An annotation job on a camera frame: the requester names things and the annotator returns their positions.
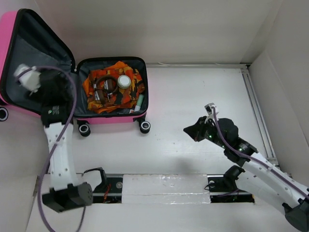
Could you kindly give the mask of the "orange camouflage cloth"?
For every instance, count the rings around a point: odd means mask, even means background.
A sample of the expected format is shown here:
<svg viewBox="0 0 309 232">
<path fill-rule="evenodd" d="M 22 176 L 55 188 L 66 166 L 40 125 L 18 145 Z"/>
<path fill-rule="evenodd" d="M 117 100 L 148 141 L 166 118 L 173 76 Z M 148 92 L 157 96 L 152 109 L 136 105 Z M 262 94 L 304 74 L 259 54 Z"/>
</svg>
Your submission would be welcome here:
<svg viewBox="0 0 309 232">
<path fill-rule="evenodd" d="M 146 99 L 145 78 L 139 68 L 125 61 L 90 70 L 82 87 L 86 109 L 95 114 L 110 114 L 118 110 L 131 113 Z"/>
</svg>

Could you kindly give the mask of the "round white-green jar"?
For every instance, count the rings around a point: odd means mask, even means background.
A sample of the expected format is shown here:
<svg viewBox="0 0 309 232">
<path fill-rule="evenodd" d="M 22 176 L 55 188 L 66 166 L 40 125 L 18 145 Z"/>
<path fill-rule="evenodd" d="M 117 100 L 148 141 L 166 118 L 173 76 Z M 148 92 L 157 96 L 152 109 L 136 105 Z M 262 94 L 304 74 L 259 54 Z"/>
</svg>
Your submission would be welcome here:
<svg viewBox="0 0 309 232">
<path fill-rule="evenodd" d="M 117 84 L 121 89 L 127 89 L 131 85 L 131 79 L 127 75 L 121 75 L 117 79 Z"/>
</svg>

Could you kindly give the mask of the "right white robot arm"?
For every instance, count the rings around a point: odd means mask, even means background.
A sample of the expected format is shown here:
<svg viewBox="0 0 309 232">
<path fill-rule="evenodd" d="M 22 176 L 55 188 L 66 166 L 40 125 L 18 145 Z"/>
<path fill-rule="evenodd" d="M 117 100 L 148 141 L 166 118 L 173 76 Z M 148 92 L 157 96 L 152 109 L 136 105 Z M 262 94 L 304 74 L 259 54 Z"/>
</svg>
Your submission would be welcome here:
<svg viewBox="0 0 309 232">
<path fill-rule="evenodd" d="M 204 116 L 183 131 L 196 142 L 207 139 L 224 149 L 224 155 L 234 163 L 224 174 L 226 189 L 251 193 L 276 208 L 297 230 L 309 230 L 309 188 L 290 178 L 241 139 L 231 119 L 214 121 Z"/>
</svg>

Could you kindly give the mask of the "brown headphones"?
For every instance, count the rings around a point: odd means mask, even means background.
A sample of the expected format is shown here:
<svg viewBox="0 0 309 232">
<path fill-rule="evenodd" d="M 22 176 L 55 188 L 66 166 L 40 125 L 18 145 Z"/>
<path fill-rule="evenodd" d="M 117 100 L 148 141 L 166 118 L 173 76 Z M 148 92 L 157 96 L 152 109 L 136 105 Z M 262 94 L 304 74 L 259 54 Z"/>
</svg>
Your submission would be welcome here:
<svg viewBox="0 0 309 232">
<path fill-rule="evenodd" d="M 95 99 L 102 105 L 105 104 L 106 98 L 110 101 L 110 98 L 119 89 L 117 79 L 111 75 L 104 75 L 99 77 L 94 82 L 94 94 Z"/>
</svg>

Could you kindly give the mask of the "pink hard-shell suitcase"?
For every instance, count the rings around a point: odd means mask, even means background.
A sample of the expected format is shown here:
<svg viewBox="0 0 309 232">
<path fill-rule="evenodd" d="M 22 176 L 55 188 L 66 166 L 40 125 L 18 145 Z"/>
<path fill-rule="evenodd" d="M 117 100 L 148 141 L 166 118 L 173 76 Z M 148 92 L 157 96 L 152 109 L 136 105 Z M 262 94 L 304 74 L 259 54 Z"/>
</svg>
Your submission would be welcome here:
<svg viewBox="0 0 309 232">
<path fill-rule="evenodd" d="M 117 62 L 132 68 L 139 74 L 145 89 L 140 109 L 130 112 L 131 107 L 116 109 L 110 113 L 94 113 L 86 106 L 86 93 L 82 83 L 91 71 L 103 70 Z M 18 87 L 14 71 L 20 64 L 28 66 L 55 66 L 69 72 L 77 86 L 77 105 L 74 118 L 78 125 L 139 122 L 140 131 L 148 133 L 146 121 L 149 90 L 146 64 L 139 57 L 88 58 L 75 63 L 74 56 L 65 43 L 52 31 L 44 20 L 31 9 L 4 13 L 0 18 L 0 103 L 24 110 L 27 114 L 40 115 L 40 106 L 27 97 L 25 88 Z"/>
</svg>

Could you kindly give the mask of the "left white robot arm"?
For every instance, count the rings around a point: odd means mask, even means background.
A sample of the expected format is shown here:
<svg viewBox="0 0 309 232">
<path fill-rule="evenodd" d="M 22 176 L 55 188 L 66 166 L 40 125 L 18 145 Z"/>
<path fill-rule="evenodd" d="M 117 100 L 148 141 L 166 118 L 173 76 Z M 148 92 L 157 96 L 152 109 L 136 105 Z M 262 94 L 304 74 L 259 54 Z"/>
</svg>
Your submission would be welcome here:
<svg viewBox="0 0 309 232">
<path fill-rule="evenodd" d="M 48 139 L 49 156 L 43 166 L 40 180 L 50 171 L 50 188 L 42 193 L 38 187 L 38 208 L 46 206 L 57 213 L 90 206 L 93 191 L 104 191 L 107 179 L 101 175 L 91 184 L 79 179 L 73 160 L 73 115 L 77 103 L 74 79 L 65 71 L 52 66 L 38 67 L 42 91 L 41 121 Z"/>
</svg>

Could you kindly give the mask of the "green white tube bottle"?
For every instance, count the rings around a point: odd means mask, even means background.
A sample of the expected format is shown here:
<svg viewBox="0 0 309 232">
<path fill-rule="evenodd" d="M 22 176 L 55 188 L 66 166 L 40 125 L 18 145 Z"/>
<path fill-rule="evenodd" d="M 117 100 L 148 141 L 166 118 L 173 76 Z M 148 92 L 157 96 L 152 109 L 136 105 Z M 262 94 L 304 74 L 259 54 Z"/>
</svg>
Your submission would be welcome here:
<svg viewBox="0 0 309 232">
<path fill-rule="evenodd" d="M 136 105 L 133 109 L 130 110 L 130 113 L 133 113 L 133 112 L 137 112 L 140 110 L 141 108 L 141 105 L 142 105 L 142 102 L 143 102 L 143 99 L 144 99 L 144 95 L 143 94 L 140 94 L 138 99 L 137 99 L 137 102 L 136 102 Z"/>
</svg>

